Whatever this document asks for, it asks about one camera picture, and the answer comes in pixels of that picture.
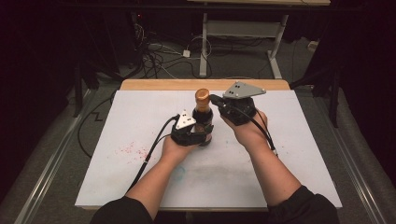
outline forearm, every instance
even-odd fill
[[[300,181],[267,145],[247,148],[247,152],[268,205],[284,202],[301,186]]]
[[[161,160],[155,164],[125,196],[137,199],[145,205],[151,218],[154,219],[160,207],[169,177],[176,166]]]

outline black cable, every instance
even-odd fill
[[[166,134],[166,135],[162,136],[160,139],[158,139],[156,145],[159,144],[161,142],[161,140],[163,140],[165,137],[170,136],[170,135],[171,134],[169,133],[169,134]]]
[[[170,118],[168,121],[165,122],[165,124],[164,124],[163,127],[161,128],[160,132],[158,133],[157,138],[155,139],[154,143],[152,144],[151,149],[149,150],[147,157],[146,157],[145,160],[143,161],[143,164],[142,164],[142,166],[140,167],[139,172],[137,172],[137,175],[136,175],[136,177],[134,178],[134,182],[132,182],[131,187],[129,187],[127,191],[129,191],[131,188],[134,187],[134,185],[137,183],[137,181],[139,181],[140,176],[141,176],[141,175],[143,174],[143,172],[145,171],[145,168],[146,168],[147,164],[149,163],[149,159],[151,158],[151,154],[152,154],[152,152],[154,151],[154,148],[155,148],[155,147],[157,146],[157,144],[160,142],[160,136],[161,136],[161,134],[163,134],[163,130],[166,128],[166,126],[168,125],[168,123],[169,123],[170,121],[172,121],[172,120],[177,120],[178,117],[179,117],[179,115],[176,115],[176,116]]]
[[[175,66],[175,65],[177,65],[177,64],[179,64],[179,63],[188,63],[188,64],[191,65],[191,67],[192,67],[192,63],[184,62],[184,61],[183,61],[183,62],[173,63],[173,64],[171,64],[171,65],[165,67],[164,69],[168,69],[168,68],[173,67],[173,66]]]
[[[174,62],[174,61],[178,61],[178,60],[180,60],[180,59],[186,59],[186,58],[185,58],[185,57],[178,57],[178,58],[176,58],[176,59],[173,59],[173,60],[167,61],[167,62],[163,62],[163,63],[171,63],[171,62]]]
[[[210,65],[209,61],[207,60],[207,58],[204,56],[204,54],[203,54],[202,52],[201,52],[201,55],[202,55],[202,57],[204,58],[204,60],[206,61],[207,66],[209,67],[209,72],[210,72],[210,74],[209,74],[208,76],[206,76],[206,77],[198,77],[198,78],[200,78],[200,79],[205,79],[205,78],[212,77],[212,75],[213,75],[212,66]]]
[[[295,41],[295,43],[294,43],[294,48],[293,48],[293,53],[292,53],[292,55],[291,55],[291,82],[294,81],[294,53],[295,53],[295,51],[296,51],[296,46],[297,46],[297,43],[298,43],[299,41],[300,41],[300,40],[296,40],[296,41]]]
[[[274,58],[272,58],[268,63],[265,64],[265,66],[264,66],[263,68],[261,68],[261,69],[257,72],[257,74],[259,74],[259,79],[261,78],[261,76],[260,76],[260,71],[263,71],[266,67],[268,67],[268,65],[271,64],[271,61],[272,61]]]
[[[215,48],[225,48],[226,49],[228,47],[229,46],[224,46],[224,45],[223,46],[222,45],[212,45],[212,49],[215,49]],[[227,55],[229,55],[231,53],[233,53],[233,43],[231,43],[231,47],[228,49],[227,52],[222,53],[222,54],[218,54],[216,52],[212,52],[211,55],[216,56],[216,57],[224,57],[224,56],[227,56]]]
[[[113,96],[111,96],[111,97],[105,99],[105,100],[102,101],[99,105],[97,105],[93,110],[91,110],[90,113],[88,113],[87,116],[85,116],[85,118],[82,120],[81,124],[80,124],[79,127],[78,127],[78,134],[77,134],[78,144],[79,144],[81,150],[84,152],[84,154],[85,154],[87,157],[89,157],[90,159],[92,158],[92,155],[90,155],[90,154],[87,152],[87,150],[85,150],[84,146],[83,146],[82,143],[81,143],[81,138],[80,138],[80,136],[79,136],[79,134],[80,134],[80,132],[81,132],[82,125],[84,124],[85,120],[87,120],[87,118],[90,116],[90,114],[93,113],[93,111],[95,111],[99,106],[101,106],[101,105],[104,104],[105,102],[107,102],[107,101],[110,101],[110,102],[111,102],[111,99],[112,99],[112,98],[113,98]]]
[[[257,47],[257,46],[259,46],[262,43],[262,41],[265,40],[264,37],[258,37],[258,38],[254,38],[251,43],[245,44],[245,43],[241,43],[241,42],[243,42],[243,41],[251,41],[251,39],[234,39],[234,40],[231,40],[230,38],[227,38],[227,36],[224,39],[224,38],[220,38],[220,37],[214,36],[214,35],[211,35],[210,37],[214,37],[214,38],[216,38],[218,40],[222,40],[224,42],[229,42],[229,43],[232,43],[232,44],[242,45],[242,47],[236,47],[235,49],[245,49],[245,48],[248,48],[248,47]]]
[[[242,111],[242,110],[240,110],[239,108],[234,107],[234,106],[232,106],[232,105],[227,105],[227,106],[230,107],[230,108],[233,109],[233,110],[238,111],[239,113],[241,113],[241,114],[244,115],[245,117],[249,118],[250,121],[253,122],[253,123],[260,129],[260,131],[264,134],[265,138],[266,138],[267,141],[268,141],[268,144],[270,145],[271,150],[273,150],[274,153],[277,155],[276,148],[275,148],[275,146],[274,146],[274,142],[273,142],[273,140],[272,140],[272,138],[271,138],[271,135],[270,135],[269,132],[268,132],[268,128],[266,127],[265,122],[264,122],[264,126],[265,126],[265,128],[267,129],[267,132],[266,132],[266,131],[264,130],[264,128],[259,124],[259,122],[257,122],[255,119],[251,118],[251,117],[250,117],[247,113],[245,113],[244,111]]]
[[[152,67],[154,68],[155,78],[158,79],[157,65],[156,65],[156,63],[155,63],[154,57],[153,57],[151,54],[149,54],[148,56],[149,56],[149,58],[151,59]]]
[[[145,52],[145,54],[144,54],[146,57],[149,57],[149,53],[148,52]],[[143,61],[144,60],[146,60],[146,62],[149,62],[149,63],[151,63],[152,64],[152,61],[151,61],[151,59],[146,59],[146,58],[143,58],[142,59]],[[149,72],[151,71],[151,70],[153,70],[154,69],[154,67],[152,66],[152,65],[146,65],[146,62],[143,62],[143,69],[144,69],[144,72],[145,72],[145,75],[144,76],[142,76],[141,78],[150,78],[150,77],[153,77],[153,76],[148,76],[148,74],[149,74]]]
[[[126,75],[126,76],[123,77],[123,78],[124,78],[124,79],[127,79],[127,78],[130,78],[130,77],[133,77],[133,76],[137,75],[140,71],[142,71],[142,69],[143,69],[143,63],[140,62],[140,63],[137,65],[137,67],[136,67],[136,69],[135,69],[134,71],[130,72],[128,75]]]
[[[226,105],[222,101],[219,101],[219,100],[211,99],[211,102],[212,102],[212,104],[214,104],[216,106],[219,106],[219,107],[229,107],[229,108],[239,112],[241,115],[247,117],[251,122],[254,123],[254,125],[257,126],[257,128],[259,128],[259,130],[262,132],[262,134],[264,134],[265,138],[267,139],[268,144],[270,145],[271,150],[273,150],[273,152],[277,155],[276,148],[274,146],[274,142],[273,142],[273,140],[271,138],[271,134],[268,131],[268,128],[267,128],[267,126],[266,126],[266,124],[264,122],[264,119],[262,118],[262,115],[260,115],[260,113],[259,113],[259,111],[257,109],[256,109],[256,111],[259,113],[259,116],[262,119],[262,122],[264,123],[265,129],[267,131],[264,130],[264,128],[259,124],[259,122],[257,122],[254,118],[251,118],[247,113],[245,113],[241,109],[239,109],[239,108],[237,108],[237,107],[235,107],[233,105]]]
[[[161,54],[158,54],[155,51],[152,51],[150,49],[148,50],[148,52],[154,54],[154,56],[155,56],[154,58],[156,61],[158,61],[158,64],[163,64],[163,56]]]

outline gray carpet floor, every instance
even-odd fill
[[[213,43],[212,55],[209,56],[212,69],[210,78],[273,78],[264,53],[265,50],[271,48],[272,43],[272,40],[264,39],[255,47],[235,44],[233,51],[231,51],[230,44]],[[281,44],[276,59],[283,78],[289,83],[301,78],[310,62],[313,53],[306,49],[308,43],[307,40],[302,39],[294,43]],[[170,42],[162,44],[171,48],[167,49],[163,47],[162,50],[182,52],[184,49]],[[173,54],[157,53],[162,55],[166,61],[179,57]],[[198,56],[199,54],[195,53],[191,57]],[[182,61],[191,64],[179,63],[170,66],[172,63],[163,63],[163,68],[170,67],[166,68],[166,70],[160,70],[157,74],[158,78],[193,78],[191,67],[194,74],[198,74],[199,62],[197,60]],[[129,72],[126,66],[122,66],[121,69],[125,74]],[[141,72],[133,78],[144,76],[145,74]],[[154,72],[151,70],[148,76],[154,76]],[[113,91],[120,86],[120,83],[107,80],[107,78],[101,78],[100,80],[100,87],[97,91],[87,91],[88,96],[85,98],[86,101],[84,110],[82,111],[82,117],[103,102],[104,99],[111,96]],[[344,94],[340,91],[340,104],[337,114],[339,128],[334,129],[330,125],[326,115],[328,99],[315,98],[312,96],[310,90],[310,87],[301,87],[296,90],[296,93],[341,198],[343,208],[338,210],[341,223],[396,223],[395,189],[391,186],[388,177],[382,171],[378,161],[361,136],[359,128],[348,110],[347,100]],[[70,125],[77,121],[77,119],[73,118],[75,107],[73,97],[73,92],[71,92],[70,105],[48,128],[8,196],[3,200],[0,206],[0,223],[7,224],[15,222],[29,195],[33,192],[35,184],[48,164],[48,161],[63,142],[64,135],[67,133]],[[89,116],[81,127],[81,144],[90,154],[95,149],[110,107],[111,104],[109,102],[99,106],[95,110],[95,112],[99,112],[98,119],[95,120],[95,116]],[[346,147],[352,155],[355,162],[354,165],[360,171],[359,174],[363,178],[366,184],[365,186],[369,187],[369,192],[372,193],[371,196],[375,199],[375,204],[363,202],[359,183],[354,181],[354,175],[356,173],[351,173],[347,168],[348,161],[344,159],[340,147]],[[33,210],[30,216],[31,218],[26,223],[89,223],[94,211],[87,211],[74,206],[89,164],[90,159],[82,152],[78,144],[77,133],[74,132],[70,141],[66,144],[65,154],[62,157],[60,166],[55,169],[56,175],[49,181],[50,185],[45,193],[45,197],[42,201],[39,200],[37,202],[39,206],[36,210]],[[376,214],[374,216],[368,212],[371,208],[367,204],[378,209],[375,210]],[[162,215],[170,217],[180,216],[177,213],[166,213]],[[262,223],[260,220],[257,220],[260,218],[257,214],[244,213],[238,216],[243,217],[244,221],[235,223]],[[206,219],[200,217],[193,218],[195,219],[193,223],[214,223],[209,220],[210,218],[214,220],[213,216],[206,216]],[[225,218],[223,219],[224,221],[216,219],[218,221],[217,223],[233,223],[227,217],[230,216],[223,217]]]

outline bottle cap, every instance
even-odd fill
[[[195,102],[197,103],[196,109],[199,112],[209,111],[209,90],[200,89],[195,93]]]

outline wire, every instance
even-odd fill
[[[265,66],[264,66],[263,68],[261,68],[261,69],[257,72],[257,74],[259,74],[259,79],[261,78],[261,76],[260,76],[260,71],[263,71],[266,67],[268,67],[268,65],[271,64],[271,61],[272,61],[274,58],[272,58],[268,63],[265,64]]]
[[[160,139],[158,139],[156,145],[158,145],[161,142],[161,140],[163,140],[165,137],[170,136],[170,135],[171,134],[169,133],[169,134],[166,134],[166,135],[162,136]]]
[[[157,73],[157,66],[156,66],[156,63],[155,63],[154,57],[153,57],[151,54],[149,54],[148,56],[149,56],[149,58],[151,59],[151,62],[152,62],[152,67],[154,68],[154,74],[155,74],[155,78],[158,78],[158,73]]]
[[[209,74],[209,76],[206,76],[206,77],[198,77],[198,78],[202,79],[202,78],[209,78],[209,77],[212,77],[212,75],[213,75],[212,66],[210,65],[209,61],[207,60],[207,58],[204,56],[204,54],[203,54],[202,52],[201,52],[201,55],[202,55],[202,57],[204,58],[204,60],[206,61],[207,66],[209,67],[210,74]]]
[[[221,37],[218,37],[218,36],[215,36],[215,35],[209,35],[209,36],[213,37],[213,38],[216,38],[218,40],[222,40],[222,41],[225,41],[225,42],[232,43],[232,44],[242,45],[242,47],[236,47],[235,49],[245,49],[245,48],[248,48],[248,47],[257,47],[257,46],[259,46],[262,43],[262,41],[264,41],[266,39],[265,37],[253,38],[253,41],[251,43],[244,44],[244,43],[242,43],[243,41],[251,41],[251,38],[250,39],[239,38],[239,39],[231,40],[230,38],[228,38],[228,36],[225,36],[225,38],[221,38]]]
[[[156,63],[152,68],[150,68],[150,69],[154,69],[155,70],[155,68],[154,67],[156,67],[157,65],[159,66],[159,68],[160,69],[162,69],[163,71],[165,71],[170,77],[172,77],[172,78],[174,78],[174,79],[178,79],[177,77],[174,77],[170,72],[168,72],[168,70],[166,70],[167,68],[169,68],[169,67],[172,67],[173,65],[176,65],[176,64],[178,64],[178,63],[174,63],[174,64],[172,64],[172,65],[170,65],[170,66],[168,66],[168,67],[163,67],[160,63]]]
[[[131,187],[129,187],[127,191],[129,191],[131,188],[134,187],[134,185],[137,183],[137,181],[139,181],[140,176],[141,176],[141,175],[143,174],[143,172],[145,171],[145,168],[146,168],[147,164],[149,163],[149,159],[151,158],[151,154],[152,154],[152,152],[154,151],[154,148],[158,145],[158,143],[160,142],[160,140],[163,139],[163,137],[160,138],[161,134],[163,134],[163,130],[166,128],[166,126],[168,125],[169,122],[171,122],[172,120],[177,120],[178,117],[179,117],[179,115],[176,115],[176,116],[170,118],[168,121],[165,122],[165,124],[164,124],[163,127],[161,128],[160,132],[158,133],[157,138],[155,139],[154,143],[152,144],[151,149],[149,150],[147,157],[146,157],[145,160],[143,161],[143,164],[142,164],[142,166],[140,167],[139,172],[137,172],[137,175],[136,175],[136,177],[134,178],[134,182],[132,182]]]
[[[140,44],[137,46],[139,48],[143,44],[143,39],[145,39],[145,29],[143,29],[143,27],[141,25],[137,24],[137,23],[135,24],[135,26],[140,28],[136,39],[139,39],[140,34],[142,34],[142,38],[140,40]]]
[[[179,58],[173,59],[171,61],[163,62],[163,63],[171,63],[171,62],[175,62],[175,61],[178,61],[178,60],[181,60],[181,59],[186,59],[186,58],[185,57],[179,57]]]
[[[194,67],[193,67],[192,63],[189,63],[189,62],[178,62],[178,63],[174,63],[174,64],[171,64],[171,65],[165,67],[164,69],[170,68],[170,67],[172,67],[172,66],[174,66],[174,65],[176,65],[176,64],[179,64],[179,63],[187,63],[187,64],[189,64],[190,67],[191,67],[192,76],[193,76],[193,77],[197,77],[197,76],[194,74]]]
[[[93,110],[91,110],[90,113],[88,113],[88,115],[85,116],[85,118],[82,120],[81,124],[80,124],[79,127],[78,127],[77,139],[78,139],[79,147],[81,148],[82,152],[84,152],[84,154],[85,154],[87,157],[89,157],[90,159],[92,158],[92,155],[90,155],[90,154],[87,152],[87,150],[84,148],[84,146],[82,145],[82,142],[81,142],[80,133],[81,133],[82,125],[85,123],[85,121],[87,120],[87,118],[93,113],[93,111],[95,111],[99,106],[101,106],[101,105],[104,104],[105,102],[111,101],[111,98],[112,98],[112,97],[113,97],[113,96],[111,96],[111,97],[105,99],[105,100],[102,101],[99,105],[97,105]]]
[[[264,130],[264,128],[259,124],[259,122],[257,122],[254,118],[251,118],[247,113],[245,113],[243,110],[239,109],[238,107],[235,107],[233,105],[226,105],[226,104],[224,104],[223,102],[220,102],[220,101],[216,102],[215,105],[229,107],[229,108],[239,112],[241,115],[245,116],[251,122],[253,122],[254,125],[256,125],[257,128],[259,128],[259,130],[262,132],[262,134],[264,134],[265,138],[267,139],[268,144],[270,145],[271,150],[277,155],[276,148],[274,146],[274,142],[273,142],[273,140],[271,138],[271,134],[269,133],[268,128],[267,128],[267,126],[265,124],[265,121],[262,118],[262,115],[259,113],[258,109],[256,109],[256,112],[259,113],[259,116],[262,119],[262,123],[264,124],[264,127],[265,127],[265,129],[267,131]]]
[[[296,40],[296,41],[295,41],[295,43],[294,43],[294,48],[293,48],[293,53],[292,53],[292,55],[291,55],[291,82],[294,81],[294,53],[295,53],[295,51],[296,51],[296,46],[297,46],[297,43],[298,43],[299,41],[300,41],[300,40]]]
[[[210,42],[209,42],[209,40],[208,39],[206,39],[206,38],[203,38],[202,36],[196,36],[195,38],[193,38],[191,41],[190,41],[190,44],[192,44],[192,41],[194,41],[194,40],[196,40],[196,39],[199,39],[199,38],[201,38],[201,39],[203,39],[203,40],[205,40],[208,44],[209,44],[209,52],[207,53],[207,55],[206,55],[206,57],[207,56],[209,56],[210,55],[210,53],[212,52],[212,45],[210,44]]]
[[[161,46],[159,49],[156,49],[156,50],[154,50],[154,51],[158,51],[158,50],[160,50],[160,49],[162,49],[162,48],[166,48],[166,49],[171,49],[172,51],[168,51],[168,52],[166,52],[166,51],[161,51],[161,53],[173,53],[173,54],[181,55],[181,53],[177,52],[175,49],[172,49],[172,48],[170,48],[170,47],[167,47],[167,46],[165,46],[165,45],[163,45],[163,44],[161,44],[161,45],[159,45],[159,44],[150,44],[150,45]]]

